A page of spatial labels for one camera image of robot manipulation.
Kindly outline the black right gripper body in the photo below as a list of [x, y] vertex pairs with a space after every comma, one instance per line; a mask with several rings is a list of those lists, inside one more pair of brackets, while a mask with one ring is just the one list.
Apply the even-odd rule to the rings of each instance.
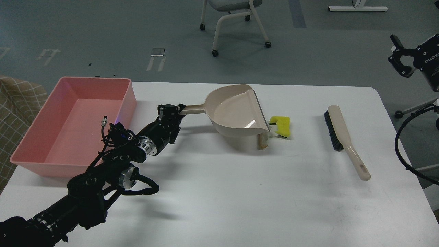
[[417, 48], [413, 65], [419, 69], [434, 92], [439, 90], [439, 35], [433, 35]]

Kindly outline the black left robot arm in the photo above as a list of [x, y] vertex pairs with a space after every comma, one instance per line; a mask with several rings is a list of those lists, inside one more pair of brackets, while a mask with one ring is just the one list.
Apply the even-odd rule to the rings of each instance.
[[185, 108], [184, 104], [159, 105], [157, 119], [139, 133], [120, 122], [110, 123], [108, 134], [102, 135], [102, 151], [84, 173], [69, 180], [65, 197], [29, 220], [11, 217], [1, 222], [1, 246], [53, 247], [67, 242], [67, 234], [77, 226], [88, 230], [104, 223], [121, 195], [156, 194], [159, 185], [141, 175], [133, 163], [174, 144]]

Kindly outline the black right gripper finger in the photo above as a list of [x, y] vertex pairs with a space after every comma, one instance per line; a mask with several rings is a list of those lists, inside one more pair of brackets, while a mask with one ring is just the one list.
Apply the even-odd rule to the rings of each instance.
[[415, 57], [417, 55], [417, 50], [405, 48], [400, 39], [394, 34], [390, 35], [389, 38], [394, 44], [394, 49], [392, 50], [392, 55], [389, 56], [388, 61], [400, 76], [411, 77], [415, 72], [415, 68], [404, 65], [401, 62], [401, 58], [402, 56]]

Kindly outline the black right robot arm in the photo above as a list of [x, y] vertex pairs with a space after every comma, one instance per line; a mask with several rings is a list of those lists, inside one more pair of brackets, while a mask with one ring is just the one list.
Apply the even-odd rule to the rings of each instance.
[[409, 78], [414, 72], [432, 90], [414, 106], [393, 114], [396, 131], [395, 153], [404, 168], [417, 176], [422, 188], [438, 185], [438, 34], [415, 48], [405, 47], [397, 35], [389, 36], [393, 47], [389, 63], [398, 75]]

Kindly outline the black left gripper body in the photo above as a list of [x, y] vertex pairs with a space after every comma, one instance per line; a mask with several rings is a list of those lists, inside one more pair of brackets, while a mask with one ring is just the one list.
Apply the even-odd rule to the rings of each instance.
[[145, 155], [157, 156], [168, 144], [174, 144], [183, 118], [183, 115], [157, 117], [137, 134], [138, 147]]

